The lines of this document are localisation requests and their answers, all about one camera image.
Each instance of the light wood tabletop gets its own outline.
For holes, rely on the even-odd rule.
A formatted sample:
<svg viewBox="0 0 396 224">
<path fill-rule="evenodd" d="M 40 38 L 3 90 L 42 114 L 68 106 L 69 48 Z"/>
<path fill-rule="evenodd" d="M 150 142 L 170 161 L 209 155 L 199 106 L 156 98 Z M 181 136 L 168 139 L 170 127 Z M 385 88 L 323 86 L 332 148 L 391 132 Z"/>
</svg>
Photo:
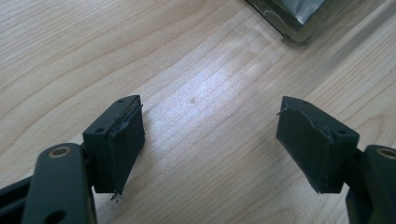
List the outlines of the light wood tabletop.
<svg viewBox="0 0 396 224">
<path fill-rule="evenodd" d="M 282 96 L 396 147 L 396 2 L 290 47 L 243 0 L 2 1 L 0 188 L 140 94 L 146 144 L 99 223 L 348 223 L 276 140 Z"/>
</svg>

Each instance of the wood grain surface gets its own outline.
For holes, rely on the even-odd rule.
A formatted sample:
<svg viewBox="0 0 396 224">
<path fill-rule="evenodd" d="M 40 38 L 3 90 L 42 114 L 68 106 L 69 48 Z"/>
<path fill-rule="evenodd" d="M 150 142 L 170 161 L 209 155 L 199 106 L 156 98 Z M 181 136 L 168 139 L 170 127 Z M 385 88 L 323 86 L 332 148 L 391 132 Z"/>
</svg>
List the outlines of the wood grain surface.
<svg viewBox="0 0 396 224">
<path fill-rule="evenodd" d="M 140 94 L 147 143 L 99 223 L 348 223 L 276 141 L 281 97 L 396 147 L 396 3 L 293 48 L 242 0 L 1 1 L 0 188 Z"/>
</svg>

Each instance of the round bolt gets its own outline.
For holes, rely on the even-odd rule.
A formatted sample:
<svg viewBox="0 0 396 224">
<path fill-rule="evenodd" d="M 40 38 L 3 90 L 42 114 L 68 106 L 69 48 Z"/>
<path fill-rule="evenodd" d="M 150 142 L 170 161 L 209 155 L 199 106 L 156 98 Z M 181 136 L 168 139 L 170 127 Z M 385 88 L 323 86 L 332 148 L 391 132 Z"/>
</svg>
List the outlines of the round bolt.
<svg viewBox="0 0 396 224">
<path fill-rule="evenodd" d="M 396 160 L 396 151 L 388 148 L 379 148 L 376 150 L 379 155 L 386 157 L 391 160 Z"/>
<path fill-rule="evenodd" d="M 49 156 L 53 159 L 61 158 L 67 155 L 69 151 L 70 151 L 70 147 L 57 147 L 49 153 Z"/>
</svg>

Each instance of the wooden table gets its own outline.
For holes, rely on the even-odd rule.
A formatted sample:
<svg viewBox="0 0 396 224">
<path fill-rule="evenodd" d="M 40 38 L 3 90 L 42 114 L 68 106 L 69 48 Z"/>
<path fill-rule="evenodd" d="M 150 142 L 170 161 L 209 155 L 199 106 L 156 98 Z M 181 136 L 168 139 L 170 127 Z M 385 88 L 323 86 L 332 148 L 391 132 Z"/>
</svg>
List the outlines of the wooden table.
<svg viewBox="0 0 396 224">
<path fill-rule="evenodd" d="M 242 0 L 2 1 L 0 188 L 140 94 L 147 142 L 100 223 L 348 223 L 276 141 L 283 95 L 396 147 L 396 4 L 368 0 L 292 48 Z"/>
</svg>

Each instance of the clear plastic packaging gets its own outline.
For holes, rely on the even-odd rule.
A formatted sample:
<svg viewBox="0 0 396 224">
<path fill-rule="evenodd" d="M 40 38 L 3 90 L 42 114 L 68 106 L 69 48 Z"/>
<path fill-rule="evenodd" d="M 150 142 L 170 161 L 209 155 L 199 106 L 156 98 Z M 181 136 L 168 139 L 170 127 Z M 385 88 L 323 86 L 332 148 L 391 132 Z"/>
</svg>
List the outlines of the clear plastic packaging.
<svg viewBox="0 0 396 224">
<path fill-rule="evenodd" d="M 292 45 L 307 45 L 361 0 L 246 0 Z"/>
</svg>

